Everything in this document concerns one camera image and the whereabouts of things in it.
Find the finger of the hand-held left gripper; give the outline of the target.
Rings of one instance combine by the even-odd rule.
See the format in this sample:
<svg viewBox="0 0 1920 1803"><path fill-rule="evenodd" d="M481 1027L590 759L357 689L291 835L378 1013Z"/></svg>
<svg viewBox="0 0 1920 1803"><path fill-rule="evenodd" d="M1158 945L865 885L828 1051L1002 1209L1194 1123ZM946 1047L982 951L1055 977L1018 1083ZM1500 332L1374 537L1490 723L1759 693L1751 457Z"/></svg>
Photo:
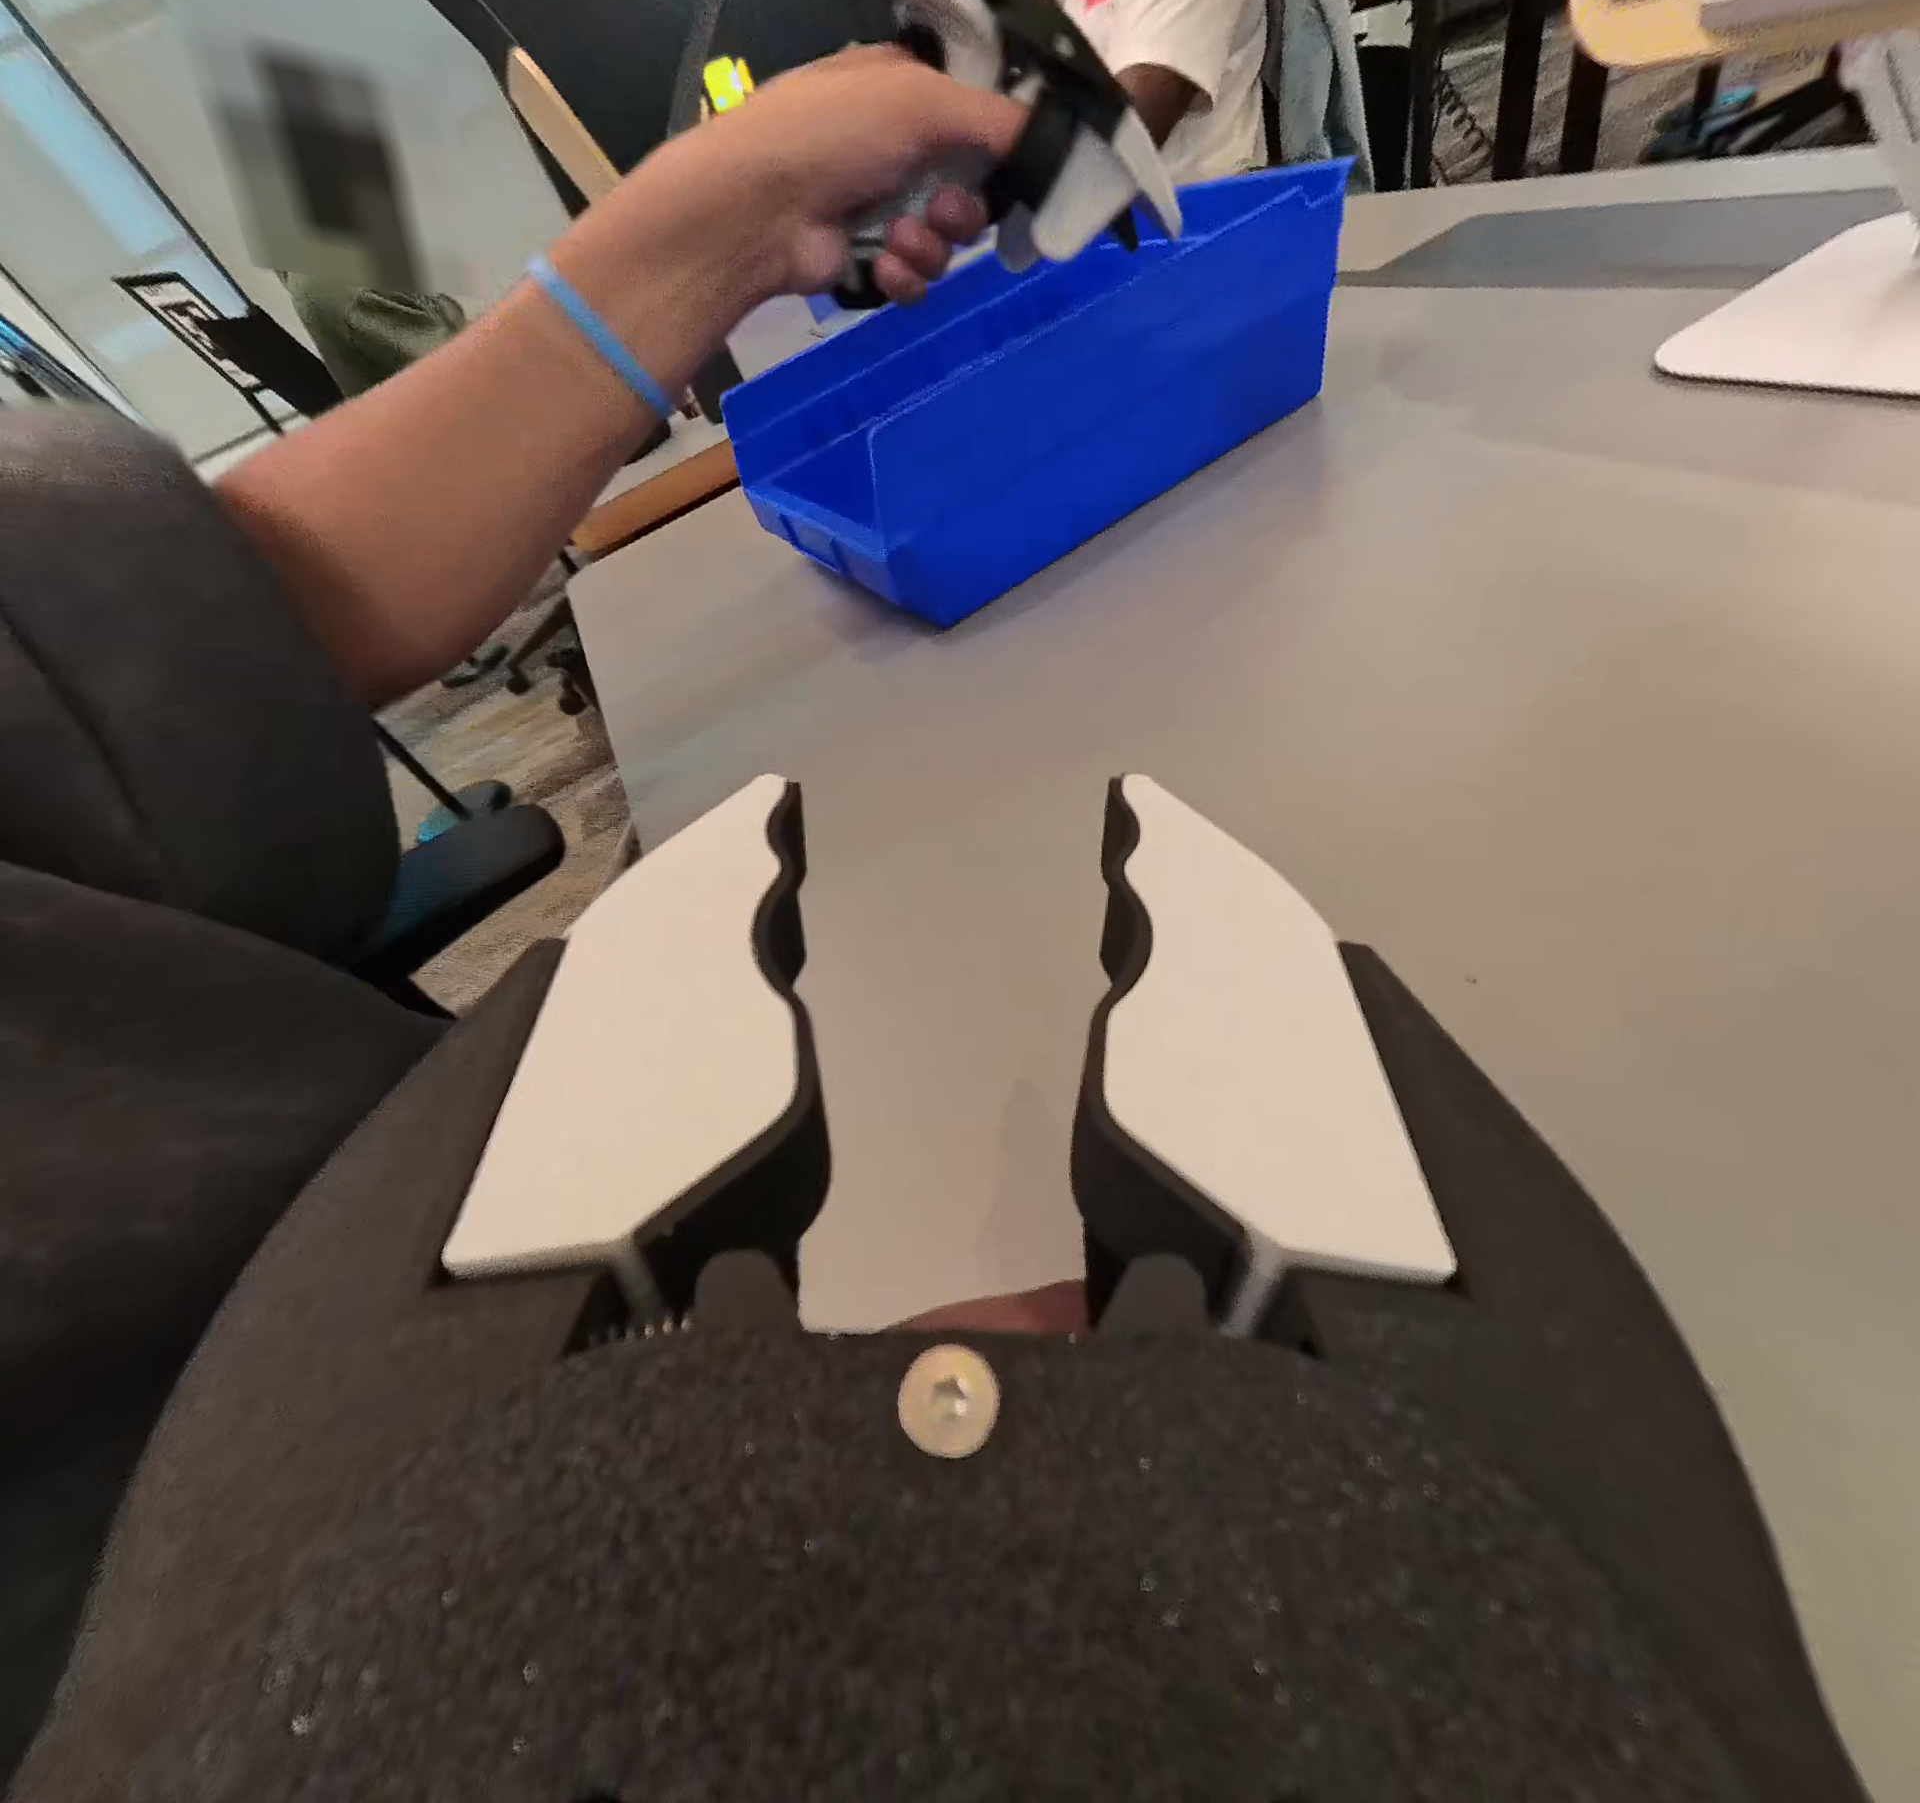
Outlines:
<svg viewBox="0 0 1920 1803"><path fill-rule="evenodd" d="M1137 248L1141 218L1152 222L1155 236L1168 240L1181 238L1184 214L1180 194L1144 122L1116 122L1114 158L1130 186L1125 202L1114 216L1116 244L1122 248Z"/></svg>
<svg viewBox="0 0 1920 1803"><path fill-rule="evenodd" d="M1064 264L1081 254L1133 206L1137 184L1101 136L1075 136L1040 206L1025 214L1021 254L1029 264Z"/></svg>

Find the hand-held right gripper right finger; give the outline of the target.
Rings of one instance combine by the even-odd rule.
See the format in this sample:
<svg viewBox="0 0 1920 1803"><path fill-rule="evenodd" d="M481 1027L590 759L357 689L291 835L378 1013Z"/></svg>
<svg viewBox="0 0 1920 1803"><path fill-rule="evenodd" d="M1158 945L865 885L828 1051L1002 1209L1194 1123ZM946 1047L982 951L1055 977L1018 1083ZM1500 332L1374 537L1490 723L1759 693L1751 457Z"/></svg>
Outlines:
<svg viewBox="0 0 1920 1803"><path fill-rule="evenodd" d="M1220 1335L1293 1271L1447 1287L1458 1253L1341 943L1265 859L1146 773L1108 783L1105 991L1069 1133L1094 1327L1174 1263Z"/></svg>

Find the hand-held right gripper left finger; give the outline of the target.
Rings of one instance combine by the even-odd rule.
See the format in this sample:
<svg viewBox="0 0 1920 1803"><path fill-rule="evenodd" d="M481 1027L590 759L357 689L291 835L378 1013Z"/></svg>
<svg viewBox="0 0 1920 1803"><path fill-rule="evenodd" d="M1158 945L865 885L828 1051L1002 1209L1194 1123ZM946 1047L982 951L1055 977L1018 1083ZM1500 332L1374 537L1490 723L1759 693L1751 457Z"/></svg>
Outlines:
<svg viewBox="0 0 1920 1803"><path fill-rule="evenodd" d="M829 1189L803 877L803 787L757 775L602 887L443 1235L449 1281L585 1273L663 1329L721 1265L797 1319Z"/></svg>

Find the blue plastic bin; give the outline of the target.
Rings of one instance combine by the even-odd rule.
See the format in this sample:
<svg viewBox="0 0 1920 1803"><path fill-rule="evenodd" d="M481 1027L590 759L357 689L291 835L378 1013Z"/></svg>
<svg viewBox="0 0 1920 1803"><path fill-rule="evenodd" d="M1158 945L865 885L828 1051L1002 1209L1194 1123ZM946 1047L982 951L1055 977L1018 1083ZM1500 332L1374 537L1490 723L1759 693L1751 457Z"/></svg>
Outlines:
<svg viewBox="0 0 1920 1803"><path fill-rule="evenodd" d="M1175 240L980 258L723 395L760 525L947 627L1318 397L1352 164L1180 194Z"/></svg>

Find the person's left forearm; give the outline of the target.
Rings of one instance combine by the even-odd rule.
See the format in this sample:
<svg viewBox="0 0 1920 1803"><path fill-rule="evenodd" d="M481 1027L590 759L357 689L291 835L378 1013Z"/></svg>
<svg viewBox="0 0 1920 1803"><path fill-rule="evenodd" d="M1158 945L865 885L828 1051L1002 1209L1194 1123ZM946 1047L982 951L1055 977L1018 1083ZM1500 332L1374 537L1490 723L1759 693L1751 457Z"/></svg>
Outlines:
<svg viewBox="0 0 1920 1803"><path fill-rule="evenodd" d="M661 427L519 280L212 491L379 709L476 649Z"/></svg>

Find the dark grey desk mat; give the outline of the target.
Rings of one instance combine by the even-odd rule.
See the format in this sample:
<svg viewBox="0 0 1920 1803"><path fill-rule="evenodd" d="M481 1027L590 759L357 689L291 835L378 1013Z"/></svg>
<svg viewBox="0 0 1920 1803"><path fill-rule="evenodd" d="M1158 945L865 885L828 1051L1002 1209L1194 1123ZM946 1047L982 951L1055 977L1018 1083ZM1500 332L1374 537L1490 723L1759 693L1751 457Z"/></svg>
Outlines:
<svg viewBox="0 0 1920 1803"><path fill-rule="evenodd" d="M1737 288L1899 210L1883 188L1478 216L1339 280L1359 288Z"/></svg>

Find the grey desk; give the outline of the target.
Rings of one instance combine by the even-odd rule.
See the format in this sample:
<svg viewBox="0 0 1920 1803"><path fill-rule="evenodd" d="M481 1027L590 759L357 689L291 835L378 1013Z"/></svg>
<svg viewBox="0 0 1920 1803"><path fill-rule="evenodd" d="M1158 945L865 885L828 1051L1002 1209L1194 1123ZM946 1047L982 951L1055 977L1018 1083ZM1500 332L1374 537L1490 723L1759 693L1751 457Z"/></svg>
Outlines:
<svg viewBox="0 0 1920 1803"><path fill-rule="evenodd" d="M1868 150L1354 202L1890 190ZM1713 389L1737 288L1359 288L1322 395L929 633L730 493L573 587L639 839L801 781L832 1177L799 1295L1062 1281L1108 779L1397 971L1594 1193L1734 1431L1830 1711L1916 1799L1916 409Z"/></svg>

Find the person's left hand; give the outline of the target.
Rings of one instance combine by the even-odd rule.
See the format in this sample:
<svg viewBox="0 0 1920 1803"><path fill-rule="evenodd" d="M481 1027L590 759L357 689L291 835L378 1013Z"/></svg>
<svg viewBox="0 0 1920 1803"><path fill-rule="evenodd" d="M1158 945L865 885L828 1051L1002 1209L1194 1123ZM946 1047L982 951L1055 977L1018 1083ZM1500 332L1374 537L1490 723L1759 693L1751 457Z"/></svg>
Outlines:
<svg viewBox="0 0 1920 1803"><path fill-rule="evenodd" d="M824 292L851 232L906 216L873 262L909 302L985 226L982 186L1031 112L889 46L782 74L739 110L670 138L568 232L552 264L658 391L690 387L777 296ZM934 184L931 200L906 200Z"/></svg>

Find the blue denim jacket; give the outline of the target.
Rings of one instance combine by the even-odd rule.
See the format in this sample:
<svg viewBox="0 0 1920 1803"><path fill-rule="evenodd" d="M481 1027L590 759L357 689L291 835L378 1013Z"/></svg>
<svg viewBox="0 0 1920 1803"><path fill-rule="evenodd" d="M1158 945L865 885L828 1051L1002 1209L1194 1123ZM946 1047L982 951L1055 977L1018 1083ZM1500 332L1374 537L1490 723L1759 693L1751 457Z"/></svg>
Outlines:
<svg viewBox="0 0 1920 1803"><path fill-rule="evenodd" d="M1260 98L1272 168L1346 162L1347 192L1374 192L1349 0L1265 0Z"/></svg>

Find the black office chair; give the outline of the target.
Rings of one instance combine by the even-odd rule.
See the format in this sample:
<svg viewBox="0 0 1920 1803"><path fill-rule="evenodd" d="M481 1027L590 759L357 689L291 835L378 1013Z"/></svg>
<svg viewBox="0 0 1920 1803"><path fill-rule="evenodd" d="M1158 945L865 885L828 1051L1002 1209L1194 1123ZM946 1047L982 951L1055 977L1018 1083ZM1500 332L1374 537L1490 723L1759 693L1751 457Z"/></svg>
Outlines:
<svg viewBox="0 0 1920 1803"><path fill-rule="evenodd" d="M419 989L419 969L555 871L564 855L564 829L544 807L456 821L398 857L382 913L339 967L416 1013L449 1019Z"/></svg>

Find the black wheeled chair base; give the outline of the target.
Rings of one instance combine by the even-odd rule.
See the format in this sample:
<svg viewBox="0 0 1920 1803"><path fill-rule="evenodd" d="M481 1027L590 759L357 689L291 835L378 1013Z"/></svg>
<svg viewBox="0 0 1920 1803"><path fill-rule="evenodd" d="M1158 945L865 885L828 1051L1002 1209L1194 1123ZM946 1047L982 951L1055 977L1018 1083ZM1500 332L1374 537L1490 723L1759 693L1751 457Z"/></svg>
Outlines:
<svg viewBox="0 0 1920 1803"><path fill-rule="evenodd" d="M598 687L583 653L568 591L555 589L538 619L516 639L494 639L439 675L443 689L463 689L495 681L513 695L528 695L535 671L557 679L557 707L579 715L599 707Z"/></svg>

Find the blue wristband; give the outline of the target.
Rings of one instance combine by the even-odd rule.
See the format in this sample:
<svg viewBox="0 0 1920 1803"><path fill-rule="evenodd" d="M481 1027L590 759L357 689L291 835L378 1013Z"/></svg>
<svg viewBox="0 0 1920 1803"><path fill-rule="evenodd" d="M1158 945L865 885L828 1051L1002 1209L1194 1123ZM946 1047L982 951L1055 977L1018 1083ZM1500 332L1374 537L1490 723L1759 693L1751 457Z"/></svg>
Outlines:
<svg viewBox="0 0 1920 1803"><path fill-rule="evenodd" d="M538 252L524 264L521 276L621 387L655 417L658 423L670 425L677 411L675 397L654 379L629 346L582 294L564 280L554 260Z"/></svg>

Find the person's grey sweatshirt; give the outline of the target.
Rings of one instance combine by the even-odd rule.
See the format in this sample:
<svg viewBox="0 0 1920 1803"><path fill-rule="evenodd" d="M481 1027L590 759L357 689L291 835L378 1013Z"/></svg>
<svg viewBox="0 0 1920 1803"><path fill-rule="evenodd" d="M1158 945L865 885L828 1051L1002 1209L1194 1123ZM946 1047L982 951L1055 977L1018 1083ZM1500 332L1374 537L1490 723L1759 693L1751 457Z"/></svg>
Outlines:
<svg viewBox="0 0 1920 1803"><path fill-rule="evenodd" d="M360 693L149 429L2 425L2 1767L269 1227L436 1039L342 967L399 859Z"/></svg>

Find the white tablet stand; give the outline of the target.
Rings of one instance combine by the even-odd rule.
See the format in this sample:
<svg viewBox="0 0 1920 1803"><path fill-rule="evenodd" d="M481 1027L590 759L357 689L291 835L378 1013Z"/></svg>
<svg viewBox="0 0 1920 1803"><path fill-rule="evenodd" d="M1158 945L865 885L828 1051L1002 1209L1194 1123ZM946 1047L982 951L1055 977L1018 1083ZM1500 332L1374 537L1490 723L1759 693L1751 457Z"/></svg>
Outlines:
<svg viewBox="0 0 1920 1803"><path fill-rule="evenodd" d="M1732 387L1917 399L1917 36L1848 44L1858 100L1898 196L1784 272L1668 338L1659 375Z"/></svg>

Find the black white marker sign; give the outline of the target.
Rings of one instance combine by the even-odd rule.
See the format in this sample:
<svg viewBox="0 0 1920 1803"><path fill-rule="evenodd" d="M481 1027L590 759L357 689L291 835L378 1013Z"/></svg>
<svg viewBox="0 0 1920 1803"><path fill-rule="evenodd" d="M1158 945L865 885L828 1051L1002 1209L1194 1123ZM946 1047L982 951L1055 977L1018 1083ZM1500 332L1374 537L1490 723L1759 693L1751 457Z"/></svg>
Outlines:
<svg viewBox="0 0 1920 1803"><path fill-rule="evenodd" d="M324 360L265 310L249 306L227 318L173 272L120 276L112 284L207 364L269 433L284 431L282 409L314 419L343 401Z"/></svg>

